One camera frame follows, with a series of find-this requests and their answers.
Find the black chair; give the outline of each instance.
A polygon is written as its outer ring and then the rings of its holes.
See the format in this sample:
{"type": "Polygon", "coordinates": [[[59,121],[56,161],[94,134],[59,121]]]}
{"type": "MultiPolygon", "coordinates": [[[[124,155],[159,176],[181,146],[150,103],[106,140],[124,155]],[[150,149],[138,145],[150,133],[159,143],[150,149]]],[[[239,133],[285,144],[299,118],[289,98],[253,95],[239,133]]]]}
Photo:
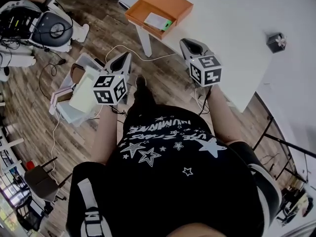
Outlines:
{"type": "Polygon", "coordinates": [[[61,200],[66,200],[66,198],[61,198],[57,196],[59,189],[63,187],[66,181],[71,177],[72,174],[66,177],[64,181],[62,181],[59,185],[55,182],[54,179],[51,178],[49,172],[45,171],[43,168],[56,160],[57,157],[48,161],[42,166],[36,166],[35,168],[28,170],[25,172],[24,179],[26,184],[30,187],[30,189],[41,199],[47,202],[54,202],[56,198],[61,200]]]}

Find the orange box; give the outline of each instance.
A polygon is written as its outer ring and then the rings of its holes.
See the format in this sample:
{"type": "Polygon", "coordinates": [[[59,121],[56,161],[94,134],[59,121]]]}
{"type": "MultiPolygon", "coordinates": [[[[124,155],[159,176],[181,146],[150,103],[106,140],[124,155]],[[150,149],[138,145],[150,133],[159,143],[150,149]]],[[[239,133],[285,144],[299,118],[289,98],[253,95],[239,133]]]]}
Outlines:
{"type": "Polygon", "coordinates": [[[193,4],[187,0],[138,0],[127,10],[125,16],[152,35],[162,39],[191,12],[192,8],[193,4]],[[171,20],[171,26],[166,31],[161,31],[145,24],[144,21],[151,12],[171,20]]]}

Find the small gift box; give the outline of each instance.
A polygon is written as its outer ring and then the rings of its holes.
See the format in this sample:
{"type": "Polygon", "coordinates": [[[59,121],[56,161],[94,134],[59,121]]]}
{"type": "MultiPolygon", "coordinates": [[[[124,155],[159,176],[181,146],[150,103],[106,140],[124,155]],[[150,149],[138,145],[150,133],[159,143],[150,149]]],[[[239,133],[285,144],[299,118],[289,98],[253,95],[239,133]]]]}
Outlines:
{"type": "Polygon", "coordinates": [[[267,45],[272,53],[283,51],[286,47],[286,37],[281,33],[275,34],[271,37],[268,37],[267,45]]]}

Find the shoulder strap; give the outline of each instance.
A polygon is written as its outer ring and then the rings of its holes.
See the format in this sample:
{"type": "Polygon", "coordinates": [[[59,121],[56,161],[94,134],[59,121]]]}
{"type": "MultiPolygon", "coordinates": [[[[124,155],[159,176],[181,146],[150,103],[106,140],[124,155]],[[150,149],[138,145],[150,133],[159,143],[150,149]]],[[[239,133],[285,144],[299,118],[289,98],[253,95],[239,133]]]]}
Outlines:
{"type": "Polygon", "coordinates": [[[81,237],[112,237],[108,222],[100,214],[92,185],[88,178],[78,183],[86,207],[81,225],[81,237]]]}

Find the red object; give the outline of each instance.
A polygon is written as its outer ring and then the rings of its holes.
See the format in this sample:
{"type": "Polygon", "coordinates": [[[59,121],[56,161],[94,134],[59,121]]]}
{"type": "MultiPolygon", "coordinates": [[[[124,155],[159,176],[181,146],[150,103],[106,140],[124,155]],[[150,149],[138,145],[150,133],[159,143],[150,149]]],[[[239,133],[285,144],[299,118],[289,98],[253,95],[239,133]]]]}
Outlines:
{"type": "Polygon", "coordinates": [[[34,163],[33,163],[32,161],[28,161],[28,162],[26,163],[26,169],[27,169],[27,170],[31,170],[31,169],[33,169],[33,168],[35,168],[34,163]]]}

